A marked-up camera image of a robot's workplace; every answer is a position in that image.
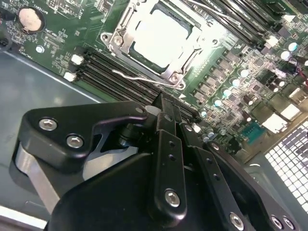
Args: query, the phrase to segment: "red wire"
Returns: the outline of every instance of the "red wire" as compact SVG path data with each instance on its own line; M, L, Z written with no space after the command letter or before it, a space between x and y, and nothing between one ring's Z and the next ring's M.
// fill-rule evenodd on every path
M302 72L301 69L298 70L298 73L300 74L301 77L304 78L305 84L306 84L306 88L308 88L308 78L307 78L307 76Z

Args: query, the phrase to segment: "silver screw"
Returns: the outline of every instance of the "silver screw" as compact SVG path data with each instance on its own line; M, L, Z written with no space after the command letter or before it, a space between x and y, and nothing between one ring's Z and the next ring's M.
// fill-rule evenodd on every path
M120 36L115 36L114 42L117 46L120 46L123 42L123 39Z
M52 119L41 119L38 124L41 129L46 131L53 131L58 127L57 122Z
M83 140L79 136L69 136L66 139L66 143L71 148L80 148L83 146Z
M237 228L239 231L244 230L244 223L242 222L242 220L239 218L238 215L231 212L229 215L229 218L230 218L231 223L235 226L235 228Z
M287 226L290 227L290 229L295 230L294 225L292 224L292 222L291 222L288 218L283 217L283 220L284 220L284 222L287 224Z
M186 128L188 131L193 131L192 127L189 126L189 125L185 125L185 128Z
M172 190L167 190L165 192L165 199L169 205L172 207L179 207L180 205L180 198L179 196Z
M171 77L171 81L172 82L177 82L179 80L179 77L177 74L173 74L172 77Z
M219 150L219 147L218 147L217 144L215 144L215 143L212 143L212 147L213 147L216 151Z
M275 216L271 216L270 219L278 229L282 230L283 226L281 222Z

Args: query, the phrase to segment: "cpu socket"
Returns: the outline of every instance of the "cpu socket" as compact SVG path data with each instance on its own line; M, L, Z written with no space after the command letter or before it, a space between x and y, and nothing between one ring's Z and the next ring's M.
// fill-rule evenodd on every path
M131 0L115 31L101 33L101 40L146 76L177 86L202 51L207 28L204 18L179 0Z

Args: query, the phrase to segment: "perforated metal grille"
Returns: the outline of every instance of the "perforated metal grille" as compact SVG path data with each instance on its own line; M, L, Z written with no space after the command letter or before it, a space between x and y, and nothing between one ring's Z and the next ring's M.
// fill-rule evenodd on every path
M295 129L265 157L308 213L308 121Z

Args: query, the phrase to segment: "capacitor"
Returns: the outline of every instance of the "capacitor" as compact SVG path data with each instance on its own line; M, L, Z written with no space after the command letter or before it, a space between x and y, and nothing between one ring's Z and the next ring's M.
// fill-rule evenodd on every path
M227 135L227 131L225 129L220 130L220 135L225 136Z
M232 92L228 88L222 88L221 92L222 92L224 97L229 97L229 96L232 95Z
M243 68L240 68L238 70L238 74L240 75L240 77L242 78L247 78L249 76L249 70L248 69L243 69Z
M213 102L215 107L221 107L222 106L222 101L217 97L215 97L212 102Z
M243 100L246 104L248 104L249 106L253 105L254 104L254 101L248 96L248 95L245 95L243 97Z
M290 53L289 51L280 50L280 51L278 52L278 56L279 56L281 59L287 61L287 60L289 60L289 58L290 58L290 56L291 56L291 53Z
M279 87L283 87L285 85L285 81L283 81L281 78L275 78L273 83Z
M208 138L211 138L215 135L214 130L212 128L207 129L205 132Z
M231 78L230 83L233 87L238 88L241 84L240 80L237 78Z
M287 42L284 47L288 49L288 51L294 52L297 49L298 44L296 42Z
M245 120L246 122L250 122L250 121L252 120L252 118L250 117L250 115L249 115L247 112L245 112L245 111L242 111L242 116L244 117L244 120Z
M210 141L210 138L207 137L207 134L203 134L201 138L204 143L207 143Z
M207 116L207 112L205 108L200 108L199 109L199 114L201 117L205 118Z
M269 89L270 89L272 92L274 92L274 93L276 93L276 92L279 91L278 86L277 86L276 84L273 84L273 83L271 83L271 84L269 85Z

